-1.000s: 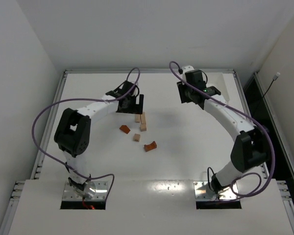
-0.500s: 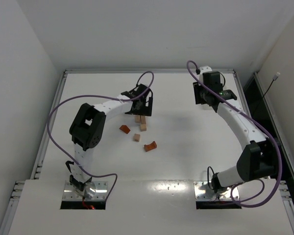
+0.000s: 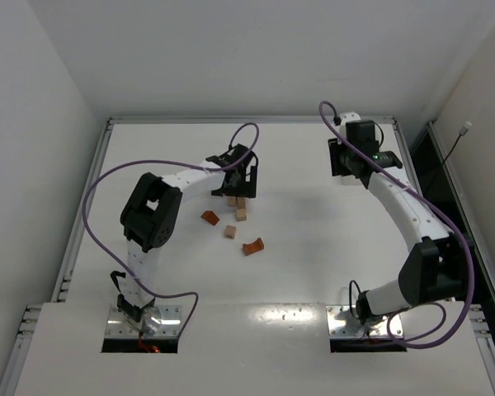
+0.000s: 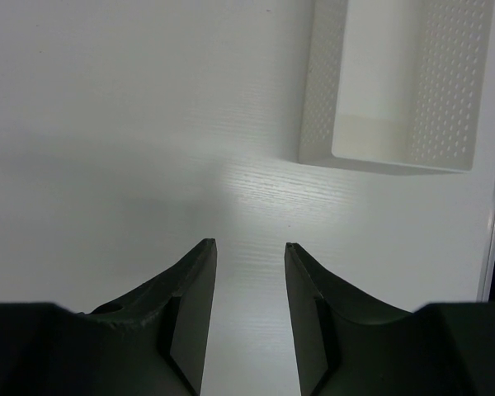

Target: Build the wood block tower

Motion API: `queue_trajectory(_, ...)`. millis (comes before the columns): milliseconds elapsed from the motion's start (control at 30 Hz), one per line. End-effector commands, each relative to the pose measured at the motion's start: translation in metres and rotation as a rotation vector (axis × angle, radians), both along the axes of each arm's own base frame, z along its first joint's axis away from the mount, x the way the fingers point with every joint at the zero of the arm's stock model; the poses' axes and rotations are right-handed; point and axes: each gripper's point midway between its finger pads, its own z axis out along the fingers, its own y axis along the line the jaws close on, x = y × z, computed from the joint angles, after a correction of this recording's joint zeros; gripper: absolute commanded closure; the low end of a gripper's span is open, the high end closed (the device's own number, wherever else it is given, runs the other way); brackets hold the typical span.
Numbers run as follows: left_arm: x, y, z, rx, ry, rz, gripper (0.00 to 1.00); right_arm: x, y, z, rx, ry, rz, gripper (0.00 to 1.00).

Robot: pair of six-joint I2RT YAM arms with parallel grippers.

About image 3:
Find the long plain wood block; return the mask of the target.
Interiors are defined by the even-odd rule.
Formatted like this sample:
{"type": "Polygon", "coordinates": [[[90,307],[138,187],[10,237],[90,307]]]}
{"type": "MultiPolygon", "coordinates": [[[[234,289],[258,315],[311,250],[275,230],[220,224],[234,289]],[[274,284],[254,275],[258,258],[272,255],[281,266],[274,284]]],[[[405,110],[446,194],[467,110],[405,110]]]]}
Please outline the long plain wood block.
{"type": "Polygon", "coordinates": [[[238,209],[246,209],[247,208],[247,202],[244,197],[237,197],[236,198],[236,203],[237,203],[237,208],[238,209]]]}

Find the light wood cube letter H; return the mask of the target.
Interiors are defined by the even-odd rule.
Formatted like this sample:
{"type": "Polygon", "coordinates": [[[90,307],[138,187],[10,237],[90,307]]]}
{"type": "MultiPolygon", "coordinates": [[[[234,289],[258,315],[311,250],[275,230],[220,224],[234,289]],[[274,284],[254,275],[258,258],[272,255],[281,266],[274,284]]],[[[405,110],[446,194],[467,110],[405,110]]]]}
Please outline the light wood cube letter H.
{"type": "Polygon", "coordinates": [[[245,209],[237,209],[236,210],[236,220],[238,222],[243,222],[247,220],[247,211],[245,209]]]}

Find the light wood cube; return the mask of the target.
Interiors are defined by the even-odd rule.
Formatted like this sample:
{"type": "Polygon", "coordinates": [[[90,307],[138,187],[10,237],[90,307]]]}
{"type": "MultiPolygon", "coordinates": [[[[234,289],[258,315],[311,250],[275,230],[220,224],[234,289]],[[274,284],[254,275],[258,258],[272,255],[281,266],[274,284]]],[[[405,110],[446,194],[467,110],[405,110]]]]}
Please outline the light wood cube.
{"type": "Polygon", "coordinates": [[[233,225],[227,225],[224,229],[224,236],[229,239],[235,239],[237,228],[233,225]]]}

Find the orange arch wood block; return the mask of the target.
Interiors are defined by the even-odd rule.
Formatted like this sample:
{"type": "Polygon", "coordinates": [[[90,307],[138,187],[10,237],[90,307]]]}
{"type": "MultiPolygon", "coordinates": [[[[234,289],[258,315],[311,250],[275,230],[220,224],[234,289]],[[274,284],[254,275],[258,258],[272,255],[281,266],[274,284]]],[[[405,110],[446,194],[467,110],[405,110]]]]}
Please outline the orange arch wood block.
{"type": "Polygon", "coordinates": [[[265,244],[261,238],[256,239],[252,243],[244,243],[242,245],[243,254],[250,256],[256,252],[260,252],[265,248],[265,244]]]}

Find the white perforated plastic box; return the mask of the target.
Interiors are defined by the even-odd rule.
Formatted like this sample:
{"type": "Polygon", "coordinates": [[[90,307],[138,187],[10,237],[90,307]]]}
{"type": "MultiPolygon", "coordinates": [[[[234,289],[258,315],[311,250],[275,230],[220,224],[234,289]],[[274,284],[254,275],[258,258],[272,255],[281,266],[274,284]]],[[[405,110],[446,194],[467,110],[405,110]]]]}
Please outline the white perforated plastic box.
{"type": "Polygon", "coordinates": [[[353,175],[341,176],[342,186],[362,186],[362,182],[359,177],[353,175]]]}

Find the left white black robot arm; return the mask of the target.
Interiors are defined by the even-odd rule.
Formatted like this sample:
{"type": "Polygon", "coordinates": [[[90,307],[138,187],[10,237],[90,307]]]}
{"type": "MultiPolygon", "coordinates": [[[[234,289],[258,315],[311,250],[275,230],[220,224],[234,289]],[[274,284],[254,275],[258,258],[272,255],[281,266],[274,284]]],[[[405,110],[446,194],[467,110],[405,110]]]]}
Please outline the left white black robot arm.
{"type": "Polygon", "coordinates": [[[117,308],[140,325],[153,312],[156,297],[149,282],[155,277],[159,255],[172,236],[180,207],[202,195],[254,198],[258,157],[237,144],[195,167],[166,176],[141,176],[121,215],[127,241],[125,270],[111,278],[119,291],[117,308]]]}

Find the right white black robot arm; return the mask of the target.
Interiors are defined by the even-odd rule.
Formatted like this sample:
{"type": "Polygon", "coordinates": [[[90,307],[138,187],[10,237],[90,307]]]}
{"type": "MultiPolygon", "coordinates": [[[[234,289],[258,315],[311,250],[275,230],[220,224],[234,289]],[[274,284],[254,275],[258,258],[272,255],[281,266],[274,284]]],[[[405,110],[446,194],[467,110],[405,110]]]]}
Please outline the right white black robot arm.
{"type": "Polygon", "coordinates": [[[370,323],[401,309],[463,295],[469,286],[466,250],[453,230],[421,202],[402,161],[383,151],[372,120],[336,118],[340,139],[328,142],[332,174],[354,177],[390,215],[408,248],[397,278],[358,295],[355,314],[370,323]]]}

